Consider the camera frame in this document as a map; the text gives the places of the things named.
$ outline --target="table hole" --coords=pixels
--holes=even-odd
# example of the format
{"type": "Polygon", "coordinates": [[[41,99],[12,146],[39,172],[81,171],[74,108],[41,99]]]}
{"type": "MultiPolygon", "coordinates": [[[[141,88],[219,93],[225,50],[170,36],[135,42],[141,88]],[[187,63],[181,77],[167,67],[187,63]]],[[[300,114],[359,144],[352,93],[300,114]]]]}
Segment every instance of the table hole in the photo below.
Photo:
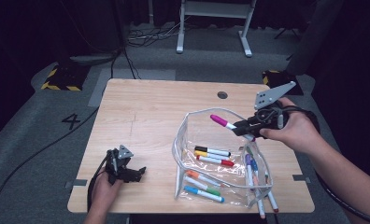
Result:
{"type": "Polygon", "coordinates": [[[219,91],[219,92],[217,93],[217,95],[218,95],[218,97],[219,97],[220,99],[226,99],[226,98],[228,98],[228,93],[226,93],[226,92],[224,92],[224,91],[219,91]]]}

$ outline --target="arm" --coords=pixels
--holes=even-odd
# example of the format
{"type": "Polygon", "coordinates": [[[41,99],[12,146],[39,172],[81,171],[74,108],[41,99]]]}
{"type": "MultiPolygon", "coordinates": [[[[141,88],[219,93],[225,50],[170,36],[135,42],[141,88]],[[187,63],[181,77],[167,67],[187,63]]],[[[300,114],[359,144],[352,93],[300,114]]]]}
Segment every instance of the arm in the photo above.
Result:
{"type": "Polygon", "coordinates": [[[108,182],[105,168],[101,172],[103,173],[95,181],[92,191],[92,206],[83,224],[103,224],[106,222],[109,208],[117,198],[119,188],[123,183],[122,180],[116,180],[114,185],[111,185],[108,182]]]}
{"type": "MultiPolygon", "coordinates": [[[[283,105],[293,105],[287,98],[283,105]]],[[[343,201],[370,216],[370,176],[333,149],[300,112],[291,112],[281,130],[262,129],[261,135],[307,154],[316,172],[343,201]]]]}

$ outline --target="human hand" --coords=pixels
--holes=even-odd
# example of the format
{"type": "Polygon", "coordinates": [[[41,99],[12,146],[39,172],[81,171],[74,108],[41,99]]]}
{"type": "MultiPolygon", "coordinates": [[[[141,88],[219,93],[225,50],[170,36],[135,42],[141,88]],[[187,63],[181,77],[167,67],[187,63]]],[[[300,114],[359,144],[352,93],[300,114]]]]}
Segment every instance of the human hand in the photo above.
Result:
{"type": "Polygon", "coordinates": [[[106,168],[101,168],[99,176],[95,180],[94,189],[92,190],[92,209],[96,208],[101,213],[107,213],[110,206],[118,196],[119,188],[123,183],[117,179],[113,185],[108,182],[109,174],[105,172],[106,168]]]}
{"type": "MultiPolygon", "coordinates": [[[[279,101],[283,106],[295,105],[288,98],[281,98],[279,101]]],[[[289,112],[290,118],[283,129],[261,129],[260,134],[266,138],[283,142],[295,151],[309,154],[310,145],[322,140],[310,119],[302,112],[289,112]]]]}

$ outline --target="clear plastic bag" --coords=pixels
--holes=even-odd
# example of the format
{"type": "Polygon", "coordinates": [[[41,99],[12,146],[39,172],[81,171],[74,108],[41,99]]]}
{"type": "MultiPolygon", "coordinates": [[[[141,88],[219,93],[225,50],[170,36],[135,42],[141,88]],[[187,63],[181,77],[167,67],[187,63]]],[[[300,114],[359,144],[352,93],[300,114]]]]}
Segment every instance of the clear plastic bag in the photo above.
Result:
{"type": "Polygon", "coordinates": [[[209,108],[185,116],[172,147],[178,164],[175,198],[252,207],[273,186],[268,165],[255,141],[236,136],[214,122],[211,115],[229,122],[243,119],[224,108],[209,108]],[[233,165],[230,162],[229,165],[227,162],[216,163],[221,159],[201,161],[199,153],[198,160],[195,147],[230,152],[229,161],[233,165]],[[245,159],[247,154],[254,160],[254,166],[249,169],[245,159]]]}

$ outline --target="white metal stand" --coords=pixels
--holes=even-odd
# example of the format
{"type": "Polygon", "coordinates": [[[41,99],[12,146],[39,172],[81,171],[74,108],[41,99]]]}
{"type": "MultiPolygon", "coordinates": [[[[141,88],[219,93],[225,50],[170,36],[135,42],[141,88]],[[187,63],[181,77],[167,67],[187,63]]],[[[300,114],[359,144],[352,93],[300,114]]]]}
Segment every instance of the white metal stand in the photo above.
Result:
{"type": "Polygon", "coordinates": [[[185,15],[193,16],[209,16],[209,17],[225,17],[246,19],[243,31],[239,31],[241,44],[247,57],[252,56],[249,42],[246,39],[249,23],[254,12],[256,0],[252,0],[250,4],[228,4],[228,3],[212,3],[212,2],[193,2],[182,0],[180,25],[177,42],[177,53],[182,53],[184,50],[184,22],[185,15]]]}

